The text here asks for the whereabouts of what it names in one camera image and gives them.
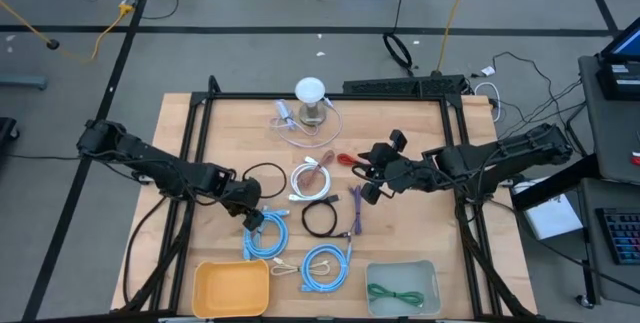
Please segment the white lamp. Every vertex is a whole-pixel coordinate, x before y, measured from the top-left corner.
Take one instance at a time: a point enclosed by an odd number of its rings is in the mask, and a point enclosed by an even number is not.
[[[304,103],[300,107],[300,121],[306,125],[317,126],[327,118],[327,111],[318,102],[324,97],[324,84],[318,78],[307,77],[296,84],[296,97]]]

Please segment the coiled blue cable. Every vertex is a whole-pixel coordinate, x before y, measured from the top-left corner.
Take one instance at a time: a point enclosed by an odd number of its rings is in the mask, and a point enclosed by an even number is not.
[[[302,261],[302,266],[300,267],[302,280],[304,280],[304,284],[301,287],[303,292],[334,292],[342,286],[342,283],[344,283],[345,279],[347,279],[347,275],[349,274],[349,261],[351,260],[351,237],[349,236],[348,239],[349,246],[347,247],[346,257],[340,248],[334,244],[321,244],[313,247],[313,249],[307,253]],[[319,283],[313,279],[313,276],[311,275],[311,262],[320,253],[333,254],[338,260],[338,263],[340,263],[340,274],[338,274],[338,277],[331,283]]]
[[[287,229],[287,224],[282,219],[282,217],[289,215],[289,211],[267,211],[266,209],[263,209],[262,214],[264,215],[264,221],[260,227],[256,229],[256,234],[254,234],[253,237],[251,237],[251,231],[248,229],[244,230],[244,249],[242,252],[244,259],[251,259],[252,257],[258,259],[274,258],[282,253],[289,241],[289,229]],[[280,229],[280,239],[278,239],[278,242],[273,246],[263,248],[260,242],[260,236],[268,222],[273,222],[278,226]]]

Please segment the yellow bin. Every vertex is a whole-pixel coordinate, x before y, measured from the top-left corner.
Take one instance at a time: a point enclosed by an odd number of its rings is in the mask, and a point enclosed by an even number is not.
[[[191,308],[198,318],[258,316],[269,305],[269,266],[260,259],[203,262],[196,268]]]

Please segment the wooden table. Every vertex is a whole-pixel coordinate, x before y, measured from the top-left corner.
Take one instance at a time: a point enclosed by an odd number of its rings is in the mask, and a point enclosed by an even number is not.
[[[171,154],[180,151],[189,94],[167,94],[164,97],[153,145]],[[496,139],[490,106],[486,97],[463,97],[467,129],[472,144],[484,144]],[[291,102],[297,109],[297,103]],[[355,155],[369,151],[376,142],[388,141],[392,129],[401,129],[409,143],[404,155],[420,159],[420,152],[445,145],[442,118],[439,105],[434,102],[419,101],[336,101],[336,108],[344,116],[342,133],[326,147]],[[269,119],[275,114],[270,100],[216,100],[209,127],[205,162],[234,168],[243,172],[248,167],[270,161],[279,164],[287,174],[303,162],[305,156],[319,159],[326,150],[295,148],[281,140],[268,128]],[[453,113],[452,125],[456,137],[457,127]],[[321,127],[316,141],[322,141],[335,132],[338,119],[333,112]],[[196,126],[193,139],[197,139]],[[294,133],[293,138],[303,138]],[[349,168],[334,162],[329,166],[332,177],[332,194],[341,200],[334,203],[338,211],[336,232],[348,230],[355,213],[354,203],[348,186],[363,184]],[[273,168],[263,167],[251,173],[263,187],[263,193],[275,192],[282,184],[282,176]],[[301,210],[304,203],[287,200],[291,187],[283,194],[265,199],[260,204],[271,208],[289,209],[285,218],[290,238],[285,252],[281,255],[287,263],[299,265],[310,248],[321,243],[334,243],[346,249],[344,239],[318,239],[310,236],[302,226]],[[155,186],[142,187],[132,227],[159,200]],[[506,190],[496,192],[496,200],[510,204]],[[265,316],[280,317],[368,317],[365,299],[365,270],[370,262],[402,262],[428,259],[438,272],[438,283],[442,309],[441,318],[472,318],[469,289],[460,241],[458,223],[454,218],[452,191],[434,193],[405,192],[393,200],[384,197],[376,206],[363,202],[363,234],[353,239],[353,255],[349,276],[344,285],[334,293],[303,293],[300,291],[302,277],[292,274],[271,277],[270,303]],[[168,204],[156,212],[142,227],[131,256],[129,294],[135,293],[155,267],[162,240]],[[487,233],[496,270],[505,280],[523,305],[535,312],[536,306],[524,259],[520,236],[514,216],[505,209],[487,204],[484,207]],[[318,207],[308,213],[308,220],[314,230],[322,231],[331,222],[331,212]],[[240,217],[231,218],[220,206],[197,206],[189,251],[183,279],[179,314],[193,314],[191,297],[195,268],[204,261],[230,262],[242,260],[243,228]],[[277,228],[265,230],[265,244],[275,240]],[[339,267],[333,258],[333,280]],[[478,283],[481,289],[483,308],[490,312],[486,280],[481,270]],[[166,307],[173,277],[170,268],[165,278],[164,296],[161,307]],[[114,308],[123,305],[122,273],[113,297]]]

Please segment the robotic arm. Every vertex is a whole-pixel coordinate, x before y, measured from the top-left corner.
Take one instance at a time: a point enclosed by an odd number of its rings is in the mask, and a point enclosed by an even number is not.
[[[473,203],[481,209],[498,184],[533,165],[562,164],[571,157],[571,147],[556,126],[542,124],[525,134],[481,146],[461,144],[422,153],[422,160],[412,161],[402,156],[407,139],[394,130],[392,144],[376,143],[368,153],[359,154],[370,164],[358,164],[353,173],[367,181],[362,197],[369,204],[376,204],[380,195],[393,198],[407,189],[424,192],[454,188],[456,195],[455,217],[461,227],[462,244],[473,255],[491,281],[496,292],[514,316],[533,317],[510,291],[476,239],[465,214],[465,204]],[[392,194],[380,188],[387,184]]]
[[[236,181],[233,169],[186,162],[128,134],[119,123],[89,120],[85,126],[76,144],[80,155],[124,164],[153,178],[160,194],[169,198],[197,201],[201,195],[219,201],[232,217],[245,215],[243,225],[251,231],[262,223],[264,217],[256,209],[261,188],[255,179]]]

